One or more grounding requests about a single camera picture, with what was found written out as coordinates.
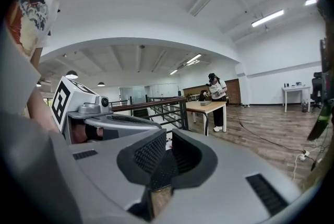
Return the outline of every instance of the person wearing white t-shirt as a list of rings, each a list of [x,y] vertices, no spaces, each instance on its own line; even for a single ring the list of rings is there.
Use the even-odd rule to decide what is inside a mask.
[[[225,81],[220,80],[214,73],[209,74],[208,94],[211,94],[211,101],[226,101],[226,92],[228,90]],[[223,129],[223,107],[213,111],[214,131],[218,132]]]
[[[26,104],[31,119],[37,121],[44,129],[56,132],[59,132],[59,129],[53,120],[50,108],[45,104],[39,90],[33,88],[35,83],[27,86],[24,78],[36,78],[42,48],[48,45],[51,26],[57,18],[59,2],[60,0],[13,0],[0,26],[2,60],[10,63],[28,61],[32,64],[32,66],[26,65],[26,69],[20,71],[19,79],[1,86],[1,92],[7,100],[12,99],[13,88],[25,90],[28,96],[30,95],[29,100],[22,98],[17,102],[15,109],[13,105],[1,100],[1,104],[6,105],[4,111],[23,112]]]

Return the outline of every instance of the white table leg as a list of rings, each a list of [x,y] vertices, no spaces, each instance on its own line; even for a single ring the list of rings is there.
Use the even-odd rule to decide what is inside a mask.
[[[288,104],[288,99],[287,99],[287,91],[285,91],[285,113],[287,112],[287,104]]]
[[[311,106],[311,101],[310,101],[310,98],[311,97],[311,88],[308,88],[308,97],[307,97],[307,100],[308,100],[308,112],[309,112],[309,108]]]
[[[207,134],[207,136],[209,136],[209,122],[208,122],[208,128],[205,128],[205,123],[207,120],[208,115],[207,114],[203,114],[203,126],[204,126],[204,135]]]
[[[226,127],[228,125],[228,122],[227,122],[227,117],[226,117],[226,105],[223,106],[223,120],[224,120],[224,125],[223,125],[223,132],[226,132]]]

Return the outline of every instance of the person standing at table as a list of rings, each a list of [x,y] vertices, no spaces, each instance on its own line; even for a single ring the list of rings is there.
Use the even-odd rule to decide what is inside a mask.
[[[220,80],[214,73],[209,74],[208,95],[211,94],[211,101],[226,101],[226,92],[228,90],[225,81]],[[214,131],[218,132],[223,129],[223,107],[213,111]]]

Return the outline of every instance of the wooden floor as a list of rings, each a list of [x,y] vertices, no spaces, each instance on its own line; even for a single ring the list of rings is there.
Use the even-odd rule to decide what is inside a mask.
[[[231,105],[227,107],[226,133],[213,131],[213,114],[209,113],[209,136],[215,136],[251,149],[292,179],[295,158],[300,152],[288,150],[260,139],[242,128],[239,120],[248,130],[274,143],[291,149],[303,150],[305,148],[308,151],[312,150],[310,157],[315,159],[320,147],[315,149],[307,147],[315,146],[314,143],[307,141],[307,137],[318,118],[319,112],[320,110],[316,109],[314,113],[303,113],[300,105],[288,106],[287,113],[284,113],[283,106],[242,108]],[[203,133],[203,117],[201,114],[196,117],[196,123],[193,123],[193,116],[188,112],[188,124],[191,131]],[[326,132],[328,134],[326,141],[324,141]],[[324,147],[326,147],[329,145],[331,137],[332,125],[330,124],[324,134],[317,140],[317,145],[321,145],[324,141]],[[327,149],[320,153],[318,159],[324,156]],[[310,174],[312,163],[313,161],[308,158],[305,161],[297,160],[294,180],[297,184]]]

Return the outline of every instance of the wooden door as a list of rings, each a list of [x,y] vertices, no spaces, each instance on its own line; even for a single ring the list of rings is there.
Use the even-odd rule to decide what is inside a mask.
[[[225,81],[230,104],[241,104],[239,79]]]

